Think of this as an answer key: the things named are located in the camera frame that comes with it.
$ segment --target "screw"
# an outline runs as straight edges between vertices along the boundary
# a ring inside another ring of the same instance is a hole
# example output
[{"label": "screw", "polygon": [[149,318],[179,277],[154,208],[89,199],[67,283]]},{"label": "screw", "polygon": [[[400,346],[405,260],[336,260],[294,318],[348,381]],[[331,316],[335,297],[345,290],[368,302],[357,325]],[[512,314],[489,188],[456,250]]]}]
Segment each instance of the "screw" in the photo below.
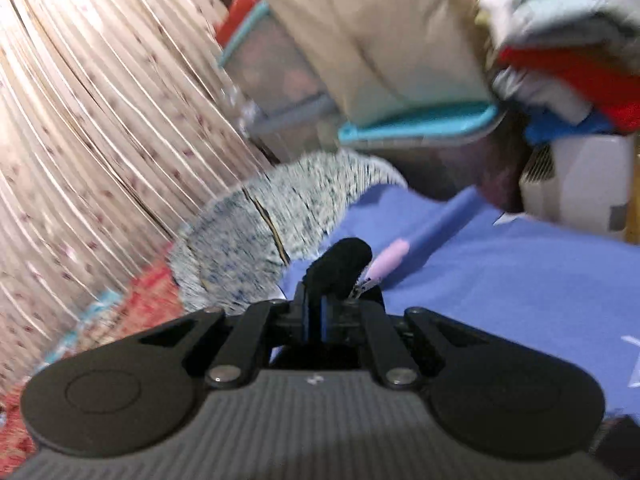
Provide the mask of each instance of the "screw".
[{"label": "screw", "polygon": [[217,383],[230,383],[240,377],[241,373],[242,370],[237,366],[221,365],[209,371],[209,378]]},{"label": "screw", "polygon": [[407,386],[418,378],[418,374],[410,368],[391,368],[386,373],[386,380],[396,386]]}]

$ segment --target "black object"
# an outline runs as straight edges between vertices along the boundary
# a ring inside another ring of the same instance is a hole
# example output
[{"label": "black object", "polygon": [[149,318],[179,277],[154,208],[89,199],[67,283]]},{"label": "black object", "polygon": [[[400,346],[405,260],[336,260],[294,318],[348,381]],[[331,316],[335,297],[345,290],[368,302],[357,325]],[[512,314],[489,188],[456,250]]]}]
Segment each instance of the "black object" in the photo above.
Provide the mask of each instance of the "black object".
[{"label": "black object", "polygon": [[335,299],[326,268],[291,302],[212,308],[43,370],[22,397],[42,450],[15,479],[610,478],[584,453],[604,397],[583,370],[424,308]]}]

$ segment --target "purple-blue fabric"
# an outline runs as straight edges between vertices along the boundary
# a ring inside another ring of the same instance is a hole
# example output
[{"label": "purple-blue fabric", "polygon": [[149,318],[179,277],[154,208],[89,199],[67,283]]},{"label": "purple-blue fabric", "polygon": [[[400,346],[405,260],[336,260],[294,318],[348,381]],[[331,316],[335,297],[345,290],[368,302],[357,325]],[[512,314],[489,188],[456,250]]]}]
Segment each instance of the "purple-blue fabric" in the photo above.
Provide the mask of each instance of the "purple-blue fabric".
[{"label": "purple-blue fabric", "polygon": [[[419,250],[382,283],[388,313],[424,306],[565,359],[598,380],[608,412],[639,414],[640,347],[629,338],[640,340],[640,249],[530,219],[496,222],[501,216],[473,188],[439,203],[375,186],[322,249],[358,237],[377,254],[424,221],[422,239],[412,239]],[[309,263],[290,264],[280,283],[287,298]]]}]

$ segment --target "pile of clothes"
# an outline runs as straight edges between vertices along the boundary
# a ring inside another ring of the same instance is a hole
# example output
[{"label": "pile of clothes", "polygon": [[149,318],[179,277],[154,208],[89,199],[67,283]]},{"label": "pile of clothes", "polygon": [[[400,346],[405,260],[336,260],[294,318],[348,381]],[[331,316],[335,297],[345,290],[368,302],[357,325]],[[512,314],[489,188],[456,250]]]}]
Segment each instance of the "pile of clothes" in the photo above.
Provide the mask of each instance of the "pile of clothes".
[{"label": "pile of clothes", "polygon": [[494,91],[531,116],[526,137],[640,128],[640,9],[631,0],[479,0]]}]

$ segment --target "curtain floral pattern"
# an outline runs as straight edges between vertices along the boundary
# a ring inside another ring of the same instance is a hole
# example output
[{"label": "curtain floral pattern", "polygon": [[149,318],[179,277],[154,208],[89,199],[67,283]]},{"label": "curtain floral pattern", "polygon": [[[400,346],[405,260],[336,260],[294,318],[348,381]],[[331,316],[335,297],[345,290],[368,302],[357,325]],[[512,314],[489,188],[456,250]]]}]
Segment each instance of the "curtain floral pattern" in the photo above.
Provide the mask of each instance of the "curtain floral pattern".
[{"label": "curtain floral pattern", "polygon": [[267,166],[225,117],[219,0],[0,0],[0,392]]}]

